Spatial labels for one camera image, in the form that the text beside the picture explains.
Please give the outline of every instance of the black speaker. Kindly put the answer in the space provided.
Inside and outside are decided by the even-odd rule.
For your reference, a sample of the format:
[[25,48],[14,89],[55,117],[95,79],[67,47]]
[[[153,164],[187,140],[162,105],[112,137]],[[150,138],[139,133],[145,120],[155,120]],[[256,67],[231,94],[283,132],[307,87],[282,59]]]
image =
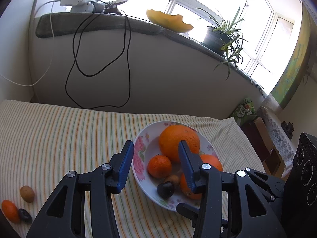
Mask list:
[[288,238],[317,237],[317,138],[302,133],[284,186],[281,223]]

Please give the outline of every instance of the orange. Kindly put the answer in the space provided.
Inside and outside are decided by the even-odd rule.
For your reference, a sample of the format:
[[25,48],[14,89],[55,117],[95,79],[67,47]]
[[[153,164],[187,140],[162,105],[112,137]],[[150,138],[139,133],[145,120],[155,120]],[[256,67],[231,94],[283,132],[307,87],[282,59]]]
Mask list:
[[[218,160],[218,158],[216,158],[215,156],[201,155],[200,157],[204,163],[208,163],[208,164],[214,166],[215,168],[217,168],[219,171],[222,171],[222,165],[221,165],[220,161]],[[201,194],[194,194],[191,191],[191,189],[189,189],[189,187],[187,186],[184,174],[182,174],[182,176],[180,177],[180,188],[181,188],[182,192],[186,196],[188,196],[189,198],[191,198],[193,200],[200,200],[201,199]]]
[[159,148],[164,156],[172,162],[180,163],[178,146],[185,140],[192,153],[198,154],[200,149],[199,137],[195,131],[184,125],[171,125],[162,131],[158,139]]
[[172,172],[172,163],[166,156],[156,155],[147,164],[147,171],[157,179],[165,178]]
[[189,198],[193,199],[193,200],[200,200],[201,199],[201,193],[199,194],[194,194],[191,189],[188,188],[187,183],[186,183],[186,179],[185,179],[185,175],[182,174],[180,177],[180,189],[182,190],[182,192]]
[[219,171],[223,171],[222,169],[222,165],[219,161],[218,158],[216,158],[215,156],[212,156],[212,155],[201,155],[201,160],[204,162],[204,163],[208,163],[212,166],[214,166],[215,168],[217,168]]
[[12,223],[19,223],[20,217],[17,207],[9,200],[2,201],[1,204],[3,214],[9,219]]

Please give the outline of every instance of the white plate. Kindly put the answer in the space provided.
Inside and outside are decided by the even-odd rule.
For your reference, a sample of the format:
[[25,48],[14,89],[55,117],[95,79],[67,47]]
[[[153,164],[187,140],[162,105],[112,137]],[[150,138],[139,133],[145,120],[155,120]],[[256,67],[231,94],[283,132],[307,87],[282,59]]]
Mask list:
[[[146,126],[134,140],[134,155],[132,160],[132,170],[137,184],[141,187],[144,193],[156,204],[171,211],[176,211],[176,206],[179,203],[187,203],[189,205],[199,207],[200,201],[192,200],[185,196],[179,187],[175,189],[175,193],[168,199],[161,198],[156,192],[156,187],[162,183],[162,180],[151,177],[147,170],[149,160],[157,154],[161,155],[159,148],[159,136],[161,132],[170,125],[185,125],[173,121],[158,121]],[[210,142],[198,131],[194,130],[200,140],[199,154],[209,154],[218,158],[215,149]],[[172,174],[181,176],[182,170],[180,164],[173,164]]]

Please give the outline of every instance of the black cable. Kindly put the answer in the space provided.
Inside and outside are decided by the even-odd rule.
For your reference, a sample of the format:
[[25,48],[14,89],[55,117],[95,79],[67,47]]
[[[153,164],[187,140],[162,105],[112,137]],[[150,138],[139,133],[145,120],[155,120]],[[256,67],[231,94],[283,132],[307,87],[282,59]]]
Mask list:
[[104,68],[102,68],[100,71],[94,73],[94,74],[85,74],[80,68],[79,68],[79,65],[78,65],[78,62],[77,62],[77,55],[75,55],[75,49],[74,49],[74,41],[75,41],[75,35],[74,35],[74,38],[73,38],[73,56],[74,56],[74,60],[75,60],[75,64],[77,66],[77,69],[80,71],[80,73],[82,75],[84,75],[85,77],[94,77],[96,75],[98,75],[99,73],[101,73],[103,70],[105,70],[110,64],[114,63],[116,60],[118,60],[122,54],[124,53],[124,50],[126,49],[126,19],[128,19],[127,15],[125,15],[125,20],[124,20],[124,41],[123,41],[123,49],[122,49],[122,52],[120,53],[120,55],[117,56],[117,58],[115,58],[114,60],[112,60],[110,63],[108,63],[106,66],[104,66]]
[[[78,55],[78,51],[79,51],[79,47],[80,47],[80,41],[81,41],[81,36],[84,32],[84,30],[86,29],[86,27],[88,27],[99,15],[101,15],[101,13],[99,15],[97,15],[94,19],[92,19],[84,28],[83,30],[81,31],[81,34],[80,34],[80,38],[79,38],[79,42],[78,42],[78,47],[77,47],[77,51],[76,51],[76,54],[75,54],[75,51],[74,51],[74,40],[75,40],[75,36],[79,30],[79,28],[81,27],[81,25],[86,21],[88,20],[92,15],[94,15],[94,12],[93,14],[91,14],[89,17],[87,17],[79,26],[78,28],[76,29],[75,33],[74,33],[74,37],[73,37],[73,55],[74,55],[74,62],[73,62],[73,65],[68,73],[68,76],[67,76],[67,79],[66,79],[66,83],[65,83],[65,91],[66,91],[66,94],[67,96],[76,104],[78,105],[79,107],[83,108],[83,109],[96,109],[96,108],[99,108],[99,107],[115,107],[115,108],[120,108],[120,107],[123,107],[127,104],[127,102],[129,101],[130,99],[130,95],[131,95],[131,76],[130,76],[130,66],[129,66],[129,48],[130,48],[130,42],[131,42],[131,25],[130,25],[130,21],[127,17],[127,15],[125,14],[125,25],[124,25],[124,46],[123,46],[123,51],[121,52],[121,54],[116,58],[114,59],[112,62],[110,62],[109,64],[107,64],[104,68],[102,68],[99,72],[97,72],[96,74],[93,74],[93,75],[87,75],[85,73],[83,73],[81,71],[81,69],[79,68],[78,66],[78,63],[77,63],[77,55]],[[69,79],[69,76],[70,76],[70,73],[76,63],[77,65],[77,68],[78,70],[80,71],[80,73],[82,73],[84,76],[86,77],[93,77],[93,76],[96,76],[97,74],[101,73],[104,69],[106,69],[110,64],[112,64],[113,62],[115,62],[117,59],[119,59],[121,57],[121,55],[124,53],[124,50],[125,50],[125,47],[126,47],[126,21],[128,22],[128,25],[129,25],[129,30],[130,30],[130,35],[129,35],[129,42],[128,42],[128,46],[127,46],[127,52],[126,52],[126,55],[127,55],[127,66],[128,66],[128,70],[129,70],[129,96],[128,96],[128,99],[126,100],[126,102],[121,105],[121,106],[113,106],[113,105],[102,105],[102,106],[97,106],[97,107],[91,107],[91,108],[85,108],[83,106],[81,106],[79,103],[77,103],[67,92],[67,83],[68,83],[68,79]]]
[[[99,1],[99,2],[103,2],[104,4],[106,5],[110,5],[110,6],[113,6],[113,4],[109,4],[107,2],[104,2],[104,1]],[[138,17],[135,17],[135,16],[130,16],[130,15],[127,15],[128,17],[131,17],[131,18],[136,18],[136,19],[139,19],[139,20],[144,20],[144,21],[147,21],[147,22],[150,22],[149,20],[145,20],[145,19],[142,19],[142,18],[138,18]]]

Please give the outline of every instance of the kiwi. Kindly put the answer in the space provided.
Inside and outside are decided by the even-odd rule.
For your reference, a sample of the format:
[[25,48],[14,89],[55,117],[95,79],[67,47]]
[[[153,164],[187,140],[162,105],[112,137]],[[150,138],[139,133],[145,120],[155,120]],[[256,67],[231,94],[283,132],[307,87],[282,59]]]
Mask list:
[[174,184],[175,187],[180,185],[180,178],[177,175],[167,176],[163,182],[167,181],[170,181],[172,184]]
[[24,201],[28,203],[32,203],[35,197],[34,191],[31,187],[25,185],[20,189],[20,195]]

